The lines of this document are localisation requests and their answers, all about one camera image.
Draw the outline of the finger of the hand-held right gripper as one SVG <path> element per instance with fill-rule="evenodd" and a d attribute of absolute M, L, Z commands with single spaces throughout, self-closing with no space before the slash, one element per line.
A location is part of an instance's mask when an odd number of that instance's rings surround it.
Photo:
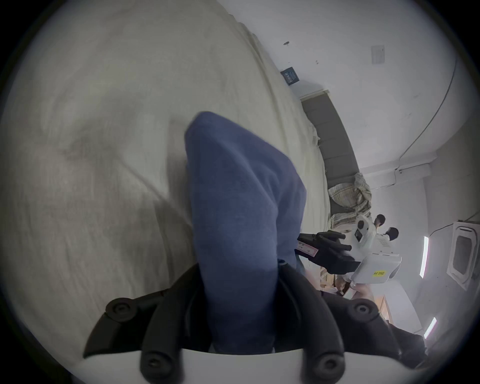
<path fill-rule="evenodd" d="M 321 267 L 334 267 L 339 261 L 339 253 L 322 249 L 316 245 L 316 233 L 300 233 L 297 237 L 297 255 L 307 258 Z"/>
<path fill-rule="evenodd" d="M 316 234 L 316 245 L 322 249 L 329 249 L 332 252 L 350 252 L 352 246 L 341 242 L 341 240 L 344 240 L 345 238 L 345 234 L 336 231 L 318 232 Z"/>

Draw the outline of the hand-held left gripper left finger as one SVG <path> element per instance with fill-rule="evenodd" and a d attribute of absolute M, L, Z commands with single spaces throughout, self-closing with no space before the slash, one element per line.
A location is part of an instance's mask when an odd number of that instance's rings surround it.
<path fill-rule="evenodd" d="M 110 301 L 87 339 L 83 358 L 140 351 L 138 365 L 148 383 L 180 384 L 181 350 L 207 352 L 211 342 L 196 264 L 168 289 Z"/>

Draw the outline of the person's right hand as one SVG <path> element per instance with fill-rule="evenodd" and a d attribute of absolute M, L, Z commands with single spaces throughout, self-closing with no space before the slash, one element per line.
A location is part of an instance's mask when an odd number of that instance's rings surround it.
<path fill-rule="evenodd" d="M 354 291 L 351 300 L 365 299 L 375 302 L 375 297 L 369 284 L 358 284 L 352 282 L 349 288 Z"/>

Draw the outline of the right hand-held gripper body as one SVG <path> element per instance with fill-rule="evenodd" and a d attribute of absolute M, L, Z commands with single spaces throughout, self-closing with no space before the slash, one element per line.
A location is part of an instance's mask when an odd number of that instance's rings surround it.
<path fill-rule="evenodd" d="M 374 222 L 361 214 L 345 239 L 340 240 L 351 245 L 351 251 L 339 252 L 334 267 L 326 267 L 326 270 L 343 276 L 350 283 L 383 284 L 396 275 L 402 262 L 393 245 L 398 236 L 399 230 L 395 227 L 384 234 L 378 233 Z"/>

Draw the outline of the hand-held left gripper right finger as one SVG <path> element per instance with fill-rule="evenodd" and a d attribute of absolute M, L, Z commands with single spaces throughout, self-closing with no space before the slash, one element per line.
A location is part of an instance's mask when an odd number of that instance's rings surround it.
<path fill-rule="evenodd" d="M 337 383 L 346 352 L 400 362 L 399 343 L 375 303 L 316 290 L 285 262 L 278 267 L 274 322 L 274 350 L 302 350 L 304 384 Z"/>

